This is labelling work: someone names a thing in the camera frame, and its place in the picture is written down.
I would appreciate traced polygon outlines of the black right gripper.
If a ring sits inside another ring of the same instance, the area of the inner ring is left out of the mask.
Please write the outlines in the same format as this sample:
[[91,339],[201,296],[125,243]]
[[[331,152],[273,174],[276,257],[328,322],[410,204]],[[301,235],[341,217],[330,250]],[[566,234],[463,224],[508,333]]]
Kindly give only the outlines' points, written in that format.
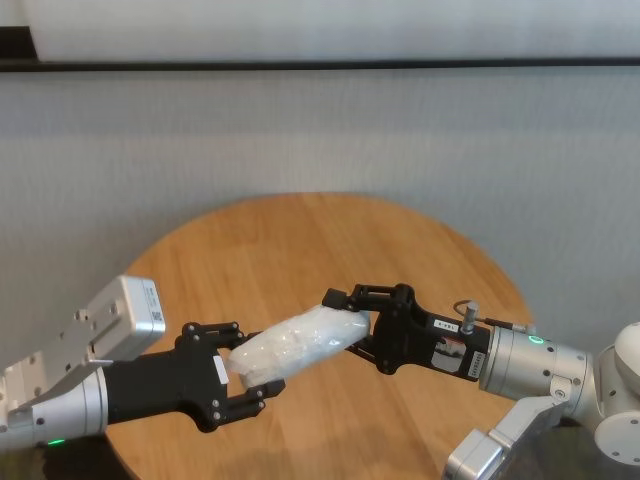
[[465,332],[462,321],[423,309],[413,288],[405,284],[356,284],[350,293],[329,288],[321,305],[351,312],[379,312],[373,334],[346,351],[385,374],[391,375],[404,365],[418,365],[476,382],[488,357],[489,329],[473,327]]

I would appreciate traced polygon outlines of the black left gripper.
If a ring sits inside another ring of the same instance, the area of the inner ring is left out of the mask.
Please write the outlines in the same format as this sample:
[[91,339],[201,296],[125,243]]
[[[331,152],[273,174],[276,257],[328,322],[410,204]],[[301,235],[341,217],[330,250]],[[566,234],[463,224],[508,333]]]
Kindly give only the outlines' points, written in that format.
[[188,323],[171,350],[114,362],[103,369],[108,423],[179,412],[208,433],[256,417],[286,383],[274,380],[228,396],[219,351],[233,350],[247,340],[236,322]]

